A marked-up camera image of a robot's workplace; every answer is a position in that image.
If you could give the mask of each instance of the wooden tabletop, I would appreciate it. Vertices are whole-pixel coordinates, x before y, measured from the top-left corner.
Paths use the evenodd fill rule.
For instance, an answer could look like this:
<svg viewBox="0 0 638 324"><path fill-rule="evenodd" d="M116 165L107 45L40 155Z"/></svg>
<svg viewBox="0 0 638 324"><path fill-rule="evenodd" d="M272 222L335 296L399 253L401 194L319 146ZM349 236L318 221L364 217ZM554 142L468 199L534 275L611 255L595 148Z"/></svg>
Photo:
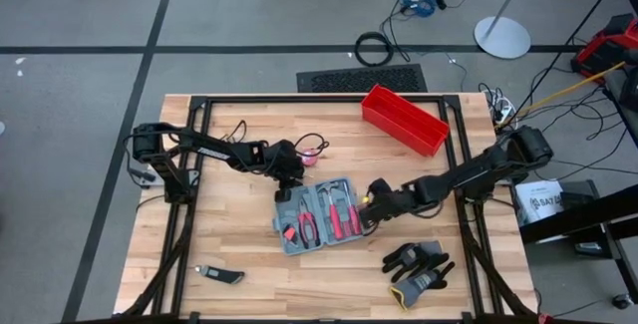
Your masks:
<svg viewBox="0 0 638 324"><path fill-rule="evenodd" d="M459 97L475 156L495 140L485 97ZM188 95L167 95L160 120L185 126L189 101ZM436 105L418 106L438 116ZM452 112L449 117L457 161L462 162ZM320 133L330 147L314 167L306 170L304 183L346 175L359 198L378 177L396 188L405 181L448 169L443 148L432 158L418 155L364 122L356 103L215 103L209 133L217 138L229 134L240 120L248 124L247 141L295 142L306 133ZM286 256L272 229L276 187L271 178L234 171L224 162L203 162L181 316L198 311L203 318L458 319L462 311L473 311L452 196L434 219L403 215L383 222L373 235L360 240ZM141 200L162 191L145 190ZM505 188L498 188L496 197L511 201ZM158 269L168 210L161 199L140 208L115 311L128 308ZM496 268L522 301L535 309L513 209L491 201L484 206L484 216ZM448 288L428 290L413 309L405 312L390 296L390 274L381 272L381 259L405 242L423 240L440 241L457 267L446 278ZM200 264L243 270L246 276L236 285L223 284L197 274L193 268ZM477 266L485 309L490 311L485 278ZM164 311L168 310L170 296L168 290Z"/></svg>

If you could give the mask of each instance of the gray floor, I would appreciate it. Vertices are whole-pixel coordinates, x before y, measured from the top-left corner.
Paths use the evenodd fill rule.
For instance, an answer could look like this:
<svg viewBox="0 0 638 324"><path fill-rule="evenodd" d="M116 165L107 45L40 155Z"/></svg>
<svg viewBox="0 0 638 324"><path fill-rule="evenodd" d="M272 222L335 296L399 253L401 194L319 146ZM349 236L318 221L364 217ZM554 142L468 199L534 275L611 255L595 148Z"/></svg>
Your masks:
<svg viewBox="0 0 638 324"><path fill-rule="evenodd" d="M461 0L447 0L457 4ZM403 43L474 43L472 29L503 0L468 0L460 9L396 25ZM533 43L561 44L595 0L513 0L507 16L529 30ZM160 45L347 45L376 30L394 0L170 0ZM142 46L159 0L0 0L2 46ZM605 0L578 34L589 38L610 16L631 12L627 0ZM450 54L463 65L465 91L479 82L501 87L516 104L531 78L554 54L502 61L486 54ZM26 57L20 65L16 60ZM0 323L59 321L141 55L0 56ZM569 56L559 66L567 68ZM456 92L464 72L442 53L414 56L430 91ZM395 57L395 64L403 63ZM277 55L155 55L136 123L155 121L167 93L295 92L295 73L358 67L348 53ZM552 73L537 99L580 80ZM581 93L571 94L577 98ZM603 114L610 104L598 104ZM529 123L544 127L556 115ZM605 126L618 122L606 119ZM594 141L596 121L565 117L546 131L565 161L591 162L606 154L624 127ZM600 165L636 170L636 148L627 137ZM574 168L551 164L540 173L561 176ZM118 290L140 192L122 171L87 286L80 318L106 317ZM605 194L635 183L631 174L584 170ZM638 246L627 241L638 263ZM528 259L543 310L558 313L624 292L613 263L575 257L561 243L529 246ZM619 311L607 301L568 318L630 323L636 309Z"/></svg>

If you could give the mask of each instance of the yellow cable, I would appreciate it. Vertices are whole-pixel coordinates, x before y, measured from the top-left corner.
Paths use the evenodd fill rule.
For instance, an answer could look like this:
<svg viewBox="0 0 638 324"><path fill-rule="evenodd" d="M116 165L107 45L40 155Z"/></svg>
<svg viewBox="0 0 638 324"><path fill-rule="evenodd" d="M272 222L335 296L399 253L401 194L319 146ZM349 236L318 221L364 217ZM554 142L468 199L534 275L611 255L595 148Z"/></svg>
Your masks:
<svg viewBox="0 0 638 324"><path fill-rule="evenodd" d="M533 104L533 105L531 105L531 106L527 106L526 108L524 108L524 109L520 110L520 112L518 113L517 117L518 117L518 118L519 118L519 117L523 117L523 116L525 116L525 115L526 115L529 111L531 111L531 110L533 110L533 109L535 109L535 108L539 107L540 105L542 105L542 104L546 104L547 102L549 102L549 101L551 101L551 100L553 100L553 99L555 99L555 98L557 98L557 97L559 97L559 96L562 96L562 95L565 95L565 94L567 94L567 93L570 93L570 92L572 92L572 91L574 91L574 90L578 89L579 87L581 87L581 86L583 86L583 85L586 85L586 84L589 84L589 83L590 83L590 82L592 82L592 81L598 80L598 79L600 79L601 77L605 76L607 73L610 73L610 72L612 72L612 71L615 71L615 70L617 70L617 69L619 69L619 68L621 68L621 67L623 67L623 66L625 66L625 62L624 62L624 61L623 61L623 62L621 62L621 63L619 63L619 64L617 64L617 65L615 65L615 66L612 66L611 68L609 68L609 69L607 69L607 70L605 70L605 71L603 71L603 72L600 72L600 73L598 73L598 74L596 74L596 75L590 76L590 77L586 78L585 80L583 80L583 81L579 82L579 83L578 83L578 84L576 84L576 85L570 86L570 87L566 88L565 90L559 91L559 92L557 92L557 93L555 93L555 94L553 94L553 95L551 95L551 96L548 96L548 97L546 97L546 98L544 98L544 99L540 100L539 102L537 102L537 103L535 103L535 104ZM501 125L497 125L497 126L496 126L496 128L497 128L497 129L499 129L500 127L504 126L506 123L508 123L508 122L503 122Z"/></svg>

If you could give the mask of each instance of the red storage tray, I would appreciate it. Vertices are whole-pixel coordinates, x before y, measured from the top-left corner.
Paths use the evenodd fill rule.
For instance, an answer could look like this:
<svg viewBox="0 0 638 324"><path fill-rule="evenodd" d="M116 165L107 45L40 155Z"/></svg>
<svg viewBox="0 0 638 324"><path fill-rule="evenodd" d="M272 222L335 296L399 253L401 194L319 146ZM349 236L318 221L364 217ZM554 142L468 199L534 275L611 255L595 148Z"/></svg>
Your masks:
<svg viewBox="0 0 638 324"><path fill-rule="evenodd" d="M433 156L450 132L448 124L380 85L361 109L364 120L423 156Z"/></svg>

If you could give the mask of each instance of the red-handled pliers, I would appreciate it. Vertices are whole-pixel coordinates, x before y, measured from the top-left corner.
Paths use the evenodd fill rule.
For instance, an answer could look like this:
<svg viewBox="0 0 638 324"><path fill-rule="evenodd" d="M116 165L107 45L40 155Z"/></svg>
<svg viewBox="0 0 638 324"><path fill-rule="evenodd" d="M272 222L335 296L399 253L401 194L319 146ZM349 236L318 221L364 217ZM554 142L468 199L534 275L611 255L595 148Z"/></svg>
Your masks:
<svg viewBox="0 0 638 324"><path fill-rule="evenodd" d="M311 238L309 238L306 234L306 224L310 225L312 238L315 239L315 245L319 246L319 232L317 231L317 222L315 221L315 216L308 210L308 204L306 203L306 200L303 198L303 196L301 196L301 200L299 200L299 236L301 237L303 247L308 249L308 239Z"/></svg>

